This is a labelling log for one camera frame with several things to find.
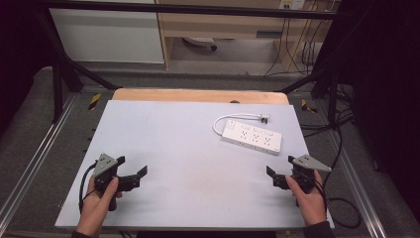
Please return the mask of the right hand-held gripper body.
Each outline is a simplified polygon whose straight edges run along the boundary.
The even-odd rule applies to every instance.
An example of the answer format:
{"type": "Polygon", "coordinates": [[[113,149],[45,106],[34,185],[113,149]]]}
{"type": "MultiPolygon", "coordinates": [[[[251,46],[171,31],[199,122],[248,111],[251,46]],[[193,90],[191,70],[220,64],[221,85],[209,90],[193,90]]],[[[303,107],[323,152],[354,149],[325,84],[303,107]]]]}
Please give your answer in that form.
{"type": "Polygon", "coordinates": [[[315,170],[327,173],[332,171],[330,167],[322,164],[309,155],[295,158],[294,164],[292,164],[291,177],[305,193],[309,193],[313,188],[323,187],[323,184],[315,179],[315,170]]]}

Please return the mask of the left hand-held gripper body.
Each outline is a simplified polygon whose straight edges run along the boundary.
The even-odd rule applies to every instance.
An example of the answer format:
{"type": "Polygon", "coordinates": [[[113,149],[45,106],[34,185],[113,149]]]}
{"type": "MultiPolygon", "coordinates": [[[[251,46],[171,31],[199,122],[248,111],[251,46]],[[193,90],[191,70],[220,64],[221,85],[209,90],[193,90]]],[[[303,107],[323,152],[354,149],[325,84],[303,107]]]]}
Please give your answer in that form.
{"type": "Polygon", "coordinates": [[[125,177],[117,175],[117,170],[121,166],[117,164],[117,159],[106,154],[100,155],[93,172],[94,187],[97,191],[104,193],[113,178],[119,180],[118,192],[131,191],[140,186],[140,179],[137,178],[137,174],[125,177]]]}

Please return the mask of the white power strip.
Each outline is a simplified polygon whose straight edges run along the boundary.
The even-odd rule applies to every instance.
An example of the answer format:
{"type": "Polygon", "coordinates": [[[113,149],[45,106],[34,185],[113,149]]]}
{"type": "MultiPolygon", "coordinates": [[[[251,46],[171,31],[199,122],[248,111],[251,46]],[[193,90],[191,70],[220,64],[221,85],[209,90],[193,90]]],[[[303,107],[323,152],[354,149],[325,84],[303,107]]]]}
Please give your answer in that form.
{"type": "Polygon", "coordinates": [[[280,153],[280,133],[228,120],[222,133],[226,142],[277,156],[280,153]]]}

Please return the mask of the person's right hand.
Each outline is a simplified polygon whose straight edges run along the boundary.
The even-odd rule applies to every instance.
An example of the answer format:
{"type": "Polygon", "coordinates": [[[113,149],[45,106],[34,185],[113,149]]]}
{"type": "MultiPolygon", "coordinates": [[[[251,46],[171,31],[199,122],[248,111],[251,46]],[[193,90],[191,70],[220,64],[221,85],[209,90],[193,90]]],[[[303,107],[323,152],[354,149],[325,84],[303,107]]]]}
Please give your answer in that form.
{"type": "Polygon", "coordinates": [[[319,186],[322,178],[317,171],[314,171],[314,177],[317,180],[316,186],[309,193],[305,193],[294,178],[291,176],[286,177],[286,182],[292,194],[297,199],[306,226],[315,225],[327,220],[323,188],[319,186]]]}

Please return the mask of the person's left hand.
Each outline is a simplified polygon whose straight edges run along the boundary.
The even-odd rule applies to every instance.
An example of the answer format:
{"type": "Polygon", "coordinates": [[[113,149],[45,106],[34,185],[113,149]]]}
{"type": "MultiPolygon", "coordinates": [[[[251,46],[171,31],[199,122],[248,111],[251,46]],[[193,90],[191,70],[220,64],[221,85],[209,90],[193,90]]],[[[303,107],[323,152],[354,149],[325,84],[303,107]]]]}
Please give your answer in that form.
{"type": "Polygon", "coordinates": [[[89,238],[99,236],[111,200],[122,196],[122,193],[117,191],[119,184],[117,178],[112,178],[103,193],[95,190],[94,182],[94,178],[89,181],[80,219],[75,229],[76,232],[89,238]]]}

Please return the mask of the wooden table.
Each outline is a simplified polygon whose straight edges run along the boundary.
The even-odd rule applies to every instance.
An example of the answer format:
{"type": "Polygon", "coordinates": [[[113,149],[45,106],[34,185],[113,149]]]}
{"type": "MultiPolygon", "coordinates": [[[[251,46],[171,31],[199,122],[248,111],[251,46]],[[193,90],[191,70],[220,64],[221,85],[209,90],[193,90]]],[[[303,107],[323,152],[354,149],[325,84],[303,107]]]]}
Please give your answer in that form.
{"type": "Polygon", "coordinates": [[[201,89],[161,89],[161,88],[120,88],[113,100],[130,101],[183,101],[183,102],[218,102],[238,101],[243,104],[278,104],[288,105],[284,93],[238,90],[201,90],[201,89]]]}

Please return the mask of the white cabinet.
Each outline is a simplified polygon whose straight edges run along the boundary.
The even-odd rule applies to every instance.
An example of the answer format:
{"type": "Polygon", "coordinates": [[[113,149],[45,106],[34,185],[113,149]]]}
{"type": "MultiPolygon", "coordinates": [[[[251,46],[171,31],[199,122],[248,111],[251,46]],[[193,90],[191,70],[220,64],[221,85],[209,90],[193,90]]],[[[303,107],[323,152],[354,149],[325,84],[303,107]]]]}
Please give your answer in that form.
{"type": "Polygon", "coordinates": [[[64,9],[51,13],[73,60],[164,62],[156,14],[64,9]]]}

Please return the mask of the grey chair base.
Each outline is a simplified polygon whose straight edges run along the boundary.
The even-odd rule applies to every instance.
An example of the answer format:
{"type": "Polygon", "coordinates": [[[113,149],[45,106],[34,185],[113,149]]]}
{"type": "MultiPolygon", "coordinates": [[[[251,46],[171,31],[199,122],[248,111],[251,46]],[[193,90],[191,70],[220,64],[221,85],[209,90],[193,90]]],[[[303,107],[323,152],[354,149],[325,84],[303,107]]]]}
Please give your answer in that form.
{"type": "Polygon", "coordinates": [[[189,44],[208,48],[211,51],[217,50],[217,46],[212,38],[184,38],[184,40],[189,44]]]}

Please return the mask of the light wooden desk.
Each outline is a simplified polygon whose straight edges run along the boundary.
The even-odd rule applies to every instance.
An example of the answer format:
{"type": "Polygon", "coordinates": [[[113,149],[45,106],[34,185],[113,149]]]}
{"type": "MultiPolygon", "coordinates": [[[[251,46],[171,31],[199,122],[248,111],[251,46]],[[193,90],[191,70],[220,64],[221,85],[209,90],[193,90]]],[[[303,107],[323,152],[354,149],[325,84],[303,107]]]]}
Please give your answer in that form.
{"type": "MultiPolygon", "coordinates": [[[[280,0],[155,0],[158,4],[280,9],[280,0]]],[[[325,12],[327,0],[305,0],[301,10],[325,12]]],[[[273,40],[286,71],[297,69],[298,53],[306,43],[322,43],[330,20],[170,14],[157,15],[161,37],[273,40]]]]}

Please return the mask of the aluminium floor rail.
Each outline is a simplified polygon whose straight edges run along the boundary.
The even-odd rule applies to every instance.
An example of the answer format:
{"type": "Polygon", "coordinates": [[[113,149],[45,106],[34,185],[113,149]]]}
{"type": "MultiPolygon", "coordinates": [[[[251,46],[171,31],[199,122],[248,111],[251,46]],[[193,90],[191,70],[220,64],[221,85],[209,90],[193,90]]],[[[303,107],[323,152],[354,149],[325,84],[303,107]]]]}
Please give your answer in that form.
{"type": "Polygon", "coordinates": [[[74,102],[77,98],[77,93],[71,93],[70,96],[66,99],[62,114],[58,117],[57,121],[52,123],[52,125],[49,127],[48,132],[43,137],[42,142],[38,146],[29,164],[19,178],[17,185],[14,187],[13,191],[10,193],[6,202],[0,209],[0,223],[5,223],[7,220],[10,220],[13,217],[23,197],[29,189],[35,175],[41,167],[45,157],[47,156],[50,148],[52,147],[55,138],[59,134],[63,124],[66,122],[66,119],[70,114],[74,102]]]}
{"type": "Polygon", "coordinates": [[[350,157],[348,156],[344,145],[341,144],[342,139],[337,131],[329,132],[335,149],[338,152],[339,162],[342,171],[348,181],[350,190],[356,201],[360,214],[367,227],[371,238],[386,238],[386,232],[373,208],[368,194],[363,186],[356,170],[354,169],[350,157]]]}

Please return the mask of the black metal frame stand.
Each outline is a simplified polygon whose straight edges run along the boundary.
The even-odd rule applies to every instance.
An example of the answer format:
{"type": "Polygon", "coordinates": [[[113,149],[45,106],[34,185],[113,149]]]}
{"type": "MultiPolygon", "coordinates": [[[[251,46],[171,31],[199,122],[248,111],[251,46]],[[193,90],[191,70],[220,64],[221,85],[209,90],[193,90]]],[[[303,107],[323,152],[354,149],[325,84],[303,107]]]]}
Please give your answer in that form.
{"type": "Polygon", "coordinates": [[[65,83],[71,92],[80,92],[83,89],[83,84],[78,76],[79,73],[107,89],[119,89],[118,85],[106,81],[70,58],[60,40],[51,13],[46,7],[35,7],[32,13],[43,31],[43,35],[47,38],[47,46],[51,51],[54,104],[52,121],[54,123],[63,114],[62,84],[65,83]]]}
{"type": "Polygon", "coordinates": [[[311,95],[313,98],[321,98],[328,94],[328,112],[327,119],[330,124],[336,122],[336,106],[338,92],[338,72],[329,66],[320,66],[314,69],[304,78],[280,89],[280,93],[288,94],[303,85],[314,81],[311,95]]]}

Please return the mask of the white wall socket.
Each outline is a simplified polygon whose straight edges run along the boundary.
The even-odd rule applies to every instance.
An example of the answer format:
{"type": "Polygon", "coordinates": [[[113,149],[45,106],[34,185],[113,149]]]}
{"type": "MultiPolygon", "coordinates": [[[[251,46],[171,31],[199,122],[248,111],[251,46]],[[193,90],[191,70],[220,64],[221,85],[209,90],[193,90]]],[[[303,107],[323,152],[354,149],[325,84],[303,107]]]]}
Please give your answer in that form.
{"type": "Polygon", "coordinates": [[[280,0],[279,8],[285,10],[301,10],[305,0],[280,0]]]}

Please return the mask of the black metal frame bar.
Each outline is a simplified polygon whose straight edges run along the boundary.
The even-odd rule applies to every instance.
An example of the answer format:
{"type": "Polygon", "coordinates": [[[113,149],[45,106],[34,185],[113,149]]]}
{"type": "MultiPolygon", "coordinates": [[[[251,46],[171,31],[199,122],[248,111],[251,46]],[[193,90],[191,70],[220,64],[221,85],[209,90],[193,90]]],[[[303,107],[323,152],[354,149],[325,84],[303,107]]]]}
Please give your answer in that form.
{"type": "Polygon", "coordinates": [[[93,11],[247,16],[247,17],[311,19],[311,20],[342,20],[342,19],[348,18],[348,15],[334,13],[334,12],[272,10],[272,9],[261,9],[261,8],[244,8],[244,7],[123,3],[123,2],[77,1],[77,0],[39,0],[38,4],[40,6],[44,6],[47,8],[71,9],[71,10],[93,10],[93,11]]]}

